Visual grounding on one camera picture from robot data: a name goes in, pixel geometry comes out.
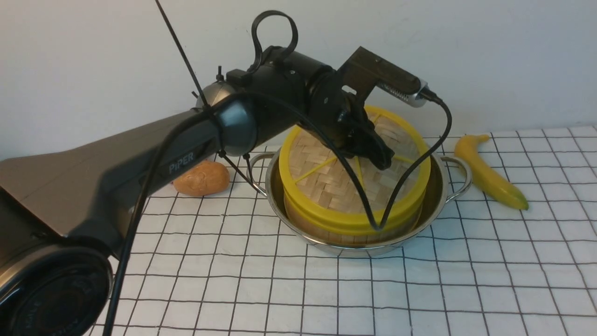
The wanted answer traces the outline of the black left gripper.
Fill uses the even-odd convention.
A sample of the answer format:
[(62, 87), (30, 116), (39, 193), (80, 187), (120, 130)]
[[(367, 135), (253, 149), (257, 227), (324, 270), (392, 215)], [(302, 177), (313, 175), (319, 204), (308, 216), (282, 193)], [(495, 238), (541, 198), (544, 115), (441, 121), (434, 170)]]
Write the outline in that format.
[(378, 169), (391, 167), (394, 151), (371, 128), (364, 107), (355, 95), (343, 90), (341, 74), (321, 72), (309, 93), (307, 116), (333, 145), (343, 145), (340, 153), (346, 159), (369, 159)]

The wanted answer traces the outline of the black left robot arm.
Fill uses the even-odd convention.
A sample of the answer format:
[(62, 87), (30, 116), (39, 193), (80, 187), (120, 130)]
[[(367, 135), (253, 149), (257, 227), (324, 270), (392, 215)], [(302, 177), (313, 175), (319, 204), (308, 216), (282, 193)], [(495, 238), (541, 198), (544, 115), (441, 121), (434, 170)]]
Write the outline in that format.
[(132, 248), (149, 194), (219, 151), (249, 153), (298, 124), (342, 154), (388, 168), (393, 155), (366, 121), (375, 87), (419, 80), (360, 47), (334, 70), (268, 47), (248, 70), (218, 74), (195, 108), (71, 150), (1, 162), (1, 334), (81, 336), (112, 285), (109, 256)]

